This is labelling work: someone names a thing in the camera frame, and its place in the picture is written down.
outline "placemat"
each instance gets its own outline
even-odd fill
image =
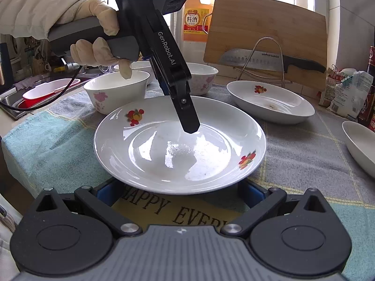
[[[156,83],[147,97],[162,95]],[[214,85],[207,97],[234,105],[226,87]],[[111,176],[96,161],[92,139],[104,118],[86,92],[65,98],[10,131],[2,140],[10,173],[33,196],[44,187],[73,192]],[[302,194],[322,191],[348,230],[353,250],[344,274],[368,281],[375,275],[375,182],[353,160],[344,143],[344,118],[316,107],[316,114],[296,126],[257,120],[267,136],[266,158],[250,179],[269,188]],[[197,196],[163,196],[128,187],[114,206],[144,219],[140,224],[208,224],[217,228],[247,208],[236,186]]]

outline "floral bowl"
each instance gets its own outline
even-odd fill
[[[124,79],[120,73],[105,74],[90,80],[83,88],[95,109],[108,115],[118,107],[144,99],[149,76],[142,71],[133,71],[130,79]]]
[[[219,71],[214,67],[199,63],[187,63],[187,66],[191,72],[191,80],[189,81],[190,95],[201,96],[207,94]]]

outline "gloved hand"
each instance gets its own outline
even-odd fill
[[[119,32],[116,11],[103,0],[85,0],[78,8],[75,20],[96,16],[102,25],[104,32],[109,36],[114,36]],[[132,76],[130,67],[131,61],[119,59],[112,55],[107,42],[99,37],[93,44],[87,40],[78,40],[71,45],[71,54],[74,61],[81,65],[114,65],[119,64],[122,77],[129,79]]]

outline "cutting board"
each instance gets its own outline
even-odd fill
[[[283,55],[327,66],[326,18],[276,0],[215,0],[204,61],[219,64],[224,52],[232,48],[251,50],[262,37],[272,37],[279,42]],[[271,40],[262,41],[256,50],[280,53]],[[282,77],[281,72],[251,71],[262,76]],[[326,74],[291,65],[285,79],[324,90]]]

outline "plastic bag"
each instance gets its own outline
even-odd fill
[[[326,89],[322,92],[320,96],[319,105],[325,108],[329,107],[332,100],[335,97],[335,89],[336,85],[340,84],[340,81],[343,80],[346,75],[348,75],[348,71],[346,70],[353,70],[350,76],[356,71],[355,69],[343,69],[341,72],[333,65],[331,68],[327,70],[327,78],[326,78]]]
[[[373,77],[365,71],[354,72],[350,85],[339,84],[328,110],[355,121],[372,85]]]

